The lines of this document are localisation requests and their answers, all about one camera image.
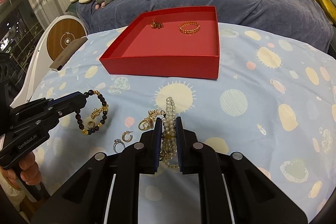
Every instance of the black beaded bracelet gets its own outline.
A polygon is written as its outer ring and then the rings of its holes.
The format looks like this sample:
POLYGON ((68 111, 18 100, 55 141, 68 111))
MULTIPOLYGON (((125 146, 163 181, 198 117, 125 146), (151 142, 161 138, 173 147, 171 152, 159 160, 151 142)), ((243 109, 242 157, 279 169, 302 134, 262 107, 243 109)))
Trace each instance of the black beaded bracelet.
POLYGON ((100 120, 100 123, 98 123, 96 126, 95 124, 93 123, 93 126, 92 128, 89 128, 88 130, 85 129, 84 125, 83 125, 83 120, 82 120, 82 117, 80 115, 80 110, 76 110, 75 113, 76 113, 76 120, 77 120, 77 123, 78 123, 78 127, 79 129, 82 131, 82 133, 84 135, 91 135, 92 133, 95 133, 96 131, 99 130, 99 128, 105 124, 105 120, 107 119, 107 113, 109 111, 109 105, 107 104, 107 102, 105 101, 105 98, 103 97, 103 95, 97 91, 97 90, 89 90, 88 92, 84 92, 83 93, 85 98, 89 98, 89 96, 92 96, 94 94, 97 95, 98 99, 101 101, 101 105, 102 107, 97 109, 95 108, 94 111, 91 113, 91 118, 92 119, 95 119, 95 117, 99 116, 100 113, 103 112, 103 117, 102 119, 100 120))

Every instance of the yellow sun print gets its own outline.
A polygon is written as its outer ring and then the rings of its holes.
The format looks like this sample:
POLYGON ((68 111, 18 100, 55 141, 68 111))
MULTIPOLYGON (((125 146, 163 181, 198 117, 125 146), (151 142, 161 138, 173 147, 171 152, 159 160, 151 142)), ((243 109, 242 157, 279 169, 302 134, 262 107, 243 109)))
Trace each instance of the yellow sun print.
POLYGON ((176 113, 185 112, 188 109, 191 109, 193 101, 196 100, 195 95, 193 94, 195 90, 192 90, 190 84, 181 83, 181 81, 167 83, 166 86, 159 88, 160 91, 156 91, 155 94, 155 105, 161 109, 166 109, 166 99, 171 96, 175 102, 176 113))
POLYGON ((281 65, 281 58, 266 47, 260 47, 257 50, 257 57, 265 66, 269 68, 279 68, 281 65))

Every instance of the white label sticker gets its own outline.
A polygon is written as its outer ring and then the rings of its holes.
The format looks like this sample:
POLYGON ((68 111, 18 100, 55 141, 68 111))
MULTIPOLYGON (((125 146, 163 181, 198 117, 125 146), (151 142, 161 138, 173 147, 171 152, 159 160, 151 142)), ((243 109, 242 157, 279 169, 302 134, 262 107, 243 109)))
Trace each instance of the white label sticker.
POLYGON ((0 137, 0 151, 2 150, 4 142, 5 142, 5 134, 0 137))

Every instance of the blue patterned tablecloth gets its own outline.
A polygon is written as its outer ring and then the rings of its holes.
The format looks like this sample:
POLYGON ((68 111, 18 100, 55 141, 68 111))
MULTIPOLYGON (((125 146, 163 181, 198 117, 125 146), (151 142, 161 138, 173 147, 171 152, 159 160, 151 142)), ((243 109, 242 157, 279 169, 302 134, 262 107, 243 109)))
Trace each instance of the blue patterned tablecloth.
MULTIPOLYGON (((92 155, 113 154, 115 139, 133 131, 148 110, 173 97, 186 129, 216 151, 242 152, 311 220, 336 185, 336 61, 308 44, 244 26, 219 23, 218 80, 109 75, 99 57, 124 28, 96 33, 64 69, 50 71, 33 100, 99 90, 107 123, 84 136, 75 114, 60 119, 34 152, 47 190, 54 193, 92 155)), ((84 123, 100 106, 88 98, 84 123)), ((198 178, 160 164, 141 175, 139 223, 200 223, 198 178)))

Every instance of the metal rivet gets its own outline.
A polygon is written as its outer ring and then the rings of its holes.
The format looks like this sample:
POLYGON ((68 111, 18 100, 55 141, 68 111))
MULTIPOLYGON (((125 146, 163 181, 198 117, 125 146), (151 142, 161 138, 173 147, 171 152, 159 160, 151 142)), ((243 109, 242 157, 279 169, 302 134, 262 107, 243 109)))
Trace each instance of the metal rivet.
POLYGON ((144 147, 145 147, 145 145, 143 143, 140 143, 140 142, 134 144, 135 149, 142 149, 144 147))
POLYGON ((197 142, 197 143, 194 143, 194 144, 193 144, 193 147, 194 147, 195 149, 202 149, 202 148, 203 148, 203 144, 197 142))
POLYGON ((105 154, 104 153, 97 153, 97 154, 95 154, 95 156, 94 156, 94 158, 96 159, 96 160, 102 160, 103 158, 105 158, 105 154))
POLYGON ((232 154, 232 158, 234 158, 235 160, 241 160, 243 158, 243 155, 242 155, 242 153, 234 152, 232 154))

